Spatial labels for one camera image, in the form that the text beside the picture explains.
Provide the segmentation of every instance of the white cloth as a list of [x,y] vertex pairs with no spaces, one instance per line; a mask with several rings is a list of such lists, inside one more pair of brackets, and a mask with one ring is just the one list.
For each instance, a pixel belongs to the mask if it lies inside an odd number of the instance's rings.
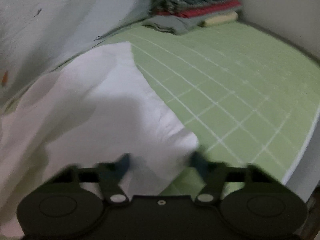
[[21,198],[66,165],[92,167],[131,153],[120,186],[129,197],[155,195],[198,145],[136,68],[128,42],[92,49],[39,78],[2,118],[2,133],[0,232],[6,236],[22,235],[14,213]]

